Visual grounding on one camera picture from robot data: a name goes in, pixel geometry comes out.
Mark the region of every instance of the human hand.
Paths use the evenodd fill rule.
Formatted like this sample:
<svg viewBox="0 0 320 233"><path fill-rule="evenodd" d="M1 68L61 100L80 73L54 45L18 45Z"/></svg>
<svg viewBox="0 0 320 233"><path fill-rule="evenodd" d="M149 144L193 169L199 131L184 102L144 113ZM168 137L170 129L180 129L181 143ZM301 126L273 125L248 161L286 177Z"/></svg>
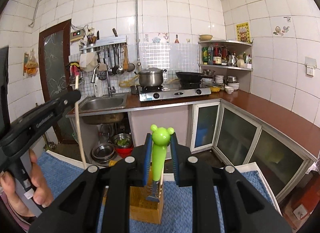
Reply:
<svg viewBox="0 0 320 233"><path fill-rule="evenodd" d="M30 160L32 164L31 170L31 183L37 188L33 200L42 205L44 208L48 207L52 201L53 196L47 182L43 176L43 173L37 165L37 157L33 150L29 150ZM33 217L34 214L28 209L28 207L22 202L15 192L15 180L9 172L5 172L0 178L1 186L4 193L7 195L8 201L10 202L12 208L21 216Z"/></svg>

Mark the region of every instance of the brown countertop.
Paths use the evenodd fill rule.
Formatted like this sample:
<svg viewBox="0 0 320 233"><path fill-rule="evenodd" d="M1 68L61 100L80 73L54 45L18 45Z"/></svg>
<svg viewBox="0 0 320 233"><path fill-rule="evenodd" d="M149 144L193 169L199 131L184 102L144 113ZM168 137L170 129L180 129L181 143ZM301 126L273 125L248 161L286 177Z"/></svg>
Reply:
<svg viewBox="0 0 320 233"><path fill-rule="evenodd" d="M320 128L307 121L301 116L287 110L286 108L265 100L261 97L238 90L232 94L224 91L212 93L211 95L185 97L178 99L140 102L139 96L129 94L124 109L121 112L138 110L138 108L166 106L182 103L193 103L198 101L224 99L227 102L247 111L248 113L263 120L274 128L278 129L289 138L300 144L315 157L318 157L320 150ZM74 115L74 109L68 115Z"/></svg>

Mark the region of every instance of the cooking pot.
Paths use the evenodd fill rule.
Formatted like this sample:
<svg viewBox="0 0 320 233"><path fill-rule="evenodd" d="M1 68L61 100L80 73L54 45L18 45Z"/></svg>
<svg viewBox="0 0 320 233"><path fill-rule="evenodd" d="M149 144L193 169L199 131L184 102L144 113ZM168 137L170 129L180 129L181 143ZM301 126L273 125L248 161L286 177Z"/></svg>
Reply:
<svg viewBox="0 0 320 233"><path fill-rule="evenodd" d="M139 75L139 84L140 86L161 86L163 83L163 73L167 70L157 69L157 68L148 68L142 69L136 75Z"/></svg>

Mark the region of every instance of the green bear handle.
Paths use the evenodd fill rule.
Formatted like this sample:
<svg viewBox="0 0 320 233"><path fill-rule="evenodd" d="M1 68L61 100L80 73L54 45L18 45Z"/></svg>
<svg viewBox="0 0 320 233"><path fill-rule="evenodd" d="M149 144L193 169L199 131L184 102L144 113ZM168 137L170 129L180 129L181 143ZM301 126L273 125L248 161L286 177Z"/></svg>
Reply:
<svg viewBox="0 0 320 233"><path fill-rule="evenodd" d="M159 181L164 166L165 157L167 155L167 146L170 143L171 135L174 133L174 129L169 127L157 127L151 125L152 131L152 179Z"/></svg>

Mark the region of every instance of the stainless steel sink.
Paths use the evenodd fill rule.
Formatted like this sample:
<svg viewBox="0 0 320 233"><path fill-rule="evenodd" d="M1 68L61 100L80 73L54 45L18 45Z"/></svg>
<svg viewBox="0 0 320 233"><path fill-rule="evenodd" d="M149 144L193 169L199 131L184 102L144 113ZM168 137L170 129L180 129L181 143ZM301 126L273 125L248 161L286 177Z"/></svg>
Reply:
<svg viewBox="0 0 320 233"><path fill-rule="evenodd" d="M127 94L116 94L112 97L88 97L80 103L79 112L124 108L126 101Z"/></svg>

